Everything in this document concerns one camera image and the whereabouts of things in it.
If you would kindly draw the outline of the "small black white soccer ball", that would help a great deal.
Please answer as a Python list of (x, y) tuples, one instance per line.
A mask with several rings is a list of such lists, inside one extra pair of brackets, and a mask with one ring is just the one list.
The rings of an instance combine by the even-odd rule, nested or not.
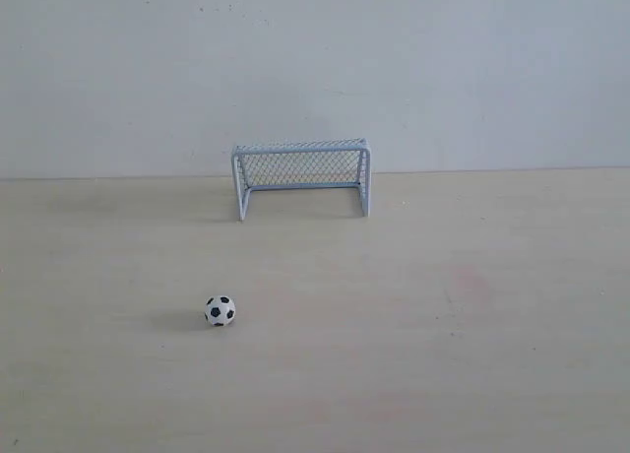
[(212, 326), (228, 326), (235, 316), (235, 303), (227, 295), (211, 297), (205, 307), (205, 319)]

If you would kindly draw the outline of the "white miniature soccer goal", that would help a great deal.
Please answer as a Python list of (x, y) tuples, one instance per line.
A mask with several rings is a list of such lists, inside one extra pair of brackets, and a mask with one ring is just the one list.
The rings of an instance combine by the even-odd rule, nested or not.
[(337, 188), (356, 190), (368, 217), (371, 161), (365, 139), (237, 145), (230, 163), (239, 219), (245, 220), (254, 192)]

